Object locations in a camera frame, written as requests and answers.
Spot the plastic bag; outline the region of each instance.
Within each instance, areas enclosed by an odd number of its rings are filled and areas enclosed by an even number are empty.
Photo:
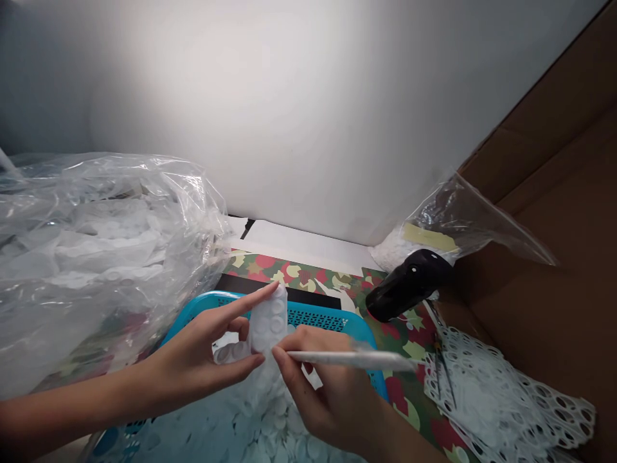
[[[87,153],[0,177],[0,398],[118,370],[217,283],[229,250],[203,169]]]
[[[419,249],[429,249],[454,265],[457,259],[495,241],[525,259],[557,265],[557,259],[528,230],[493,205],[458,173],[440,183],[422,204],[394,227],[371,256],[391,272]]]

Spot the white wall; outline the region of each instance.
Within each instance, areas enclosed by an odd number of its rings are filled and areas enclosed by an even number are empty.
[[[603,3],[5,2],[0,146],[193,159],[231,213],[374,243]]]

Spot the small plastic bag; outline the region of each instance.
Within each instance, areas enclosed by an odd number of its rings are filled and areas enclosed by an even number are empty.
[[[391,272],[419,249],[429,249],[454,265],[490,241],[514,254],[542,264],[557,265],[553,254],[525,227],[502,211],[458,173],[439,183],[402,224],[394,227],[371,256]]]
[[[135,362],[229,255],[225,205],[200,166],[50,159],[0,176],[0,399]]]

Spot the blue plastic basket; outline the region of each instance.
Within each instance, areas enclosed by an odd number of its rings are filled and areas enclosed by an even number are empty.
[[[203,311],[229,304],[242,296],[244,295],[228,293],[226,291],[210,291],[209,293],[194,298],[191,302],[186,304],[184,309],[180,312],[180,315],[176,318],[176,321],[167,333],[167,336],[165,336],[161,346],[173,338],[182,328],[188,325],[191,320]],[[247,313],[245,316],[250,318],[251,314]],[[377,348],[375,337],[369,326],[362,318],[351,312],[328,309],[317,305],[301,304],[299,302],[287,302],[287,323],[295,327],[299,325],[310,325],[331,331],[343,332],[357,341],[367,342],[374,349]],[[368,371],[367,373],[377,393],[388,401],[388,393],[386,391],[386,382],[383,373],[381,371]],[[96,447],[94,447],[88,462],[95,463],[102,461],[102,459],[103,461],[107,461],[104,459],[105,454],[114,446],[119,433],[123,432],[126,435],[136,435],[146,422],[147,420],[140,420],[128,423],[124,426],[124,429],[111,428],[105,431],[103,437],[99,440]],[[139,443],[136,442],[136,445],[127,448],[125,458],[123,458],[122,461],[129,463],[138,451]]]

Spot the person's right hand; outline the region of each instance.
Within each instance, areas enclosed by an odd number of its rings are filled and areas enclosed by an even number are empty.
[[[375,392],[368,374],[355,368],[315,364],[323,386],[314,390],[301,365],[287,355],[288,350],[351,350],[349,336],[300,325],[272,349],[272,354],[307,430],[330,445],[366,460],[378,460],[383,428],[396,412]]]

